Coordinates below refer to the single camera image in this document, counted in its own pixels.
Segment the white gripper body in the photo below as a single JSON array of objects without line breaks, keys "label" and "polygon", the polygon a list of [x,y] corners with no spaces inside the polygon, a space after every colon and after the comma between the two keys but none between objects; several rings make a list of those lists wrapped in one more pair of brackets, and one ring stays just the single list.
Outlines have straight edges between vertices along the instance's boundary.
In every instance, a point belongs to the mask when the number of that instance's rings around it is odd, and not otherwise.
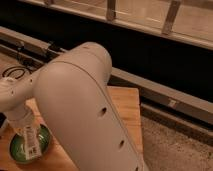
[{"label": "white gripper body", "polygon": [[33,111],[28,106],[18,106],[5,113],[8,123],[14,128],[24,128],[34,122]]}]

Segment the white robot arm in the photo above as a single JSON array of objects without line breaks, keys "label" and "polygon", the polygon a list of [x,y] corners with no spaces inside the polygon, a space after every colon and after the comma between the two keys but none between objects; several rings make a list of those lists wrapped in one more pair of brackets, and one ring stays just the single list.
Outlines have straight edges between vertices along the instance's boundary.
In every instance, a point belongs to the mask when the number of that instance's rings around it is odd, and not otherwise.
[{"label": "white robot arm", "polygon": [[21,80],[0,79],[0,112],[24,138],[17,152],[25,161],[43,152],[42,126],[26,105],[33,98],[45,125],[80,171],[144,171],[107,90],[111,71],[108,51],[86,42]]}]

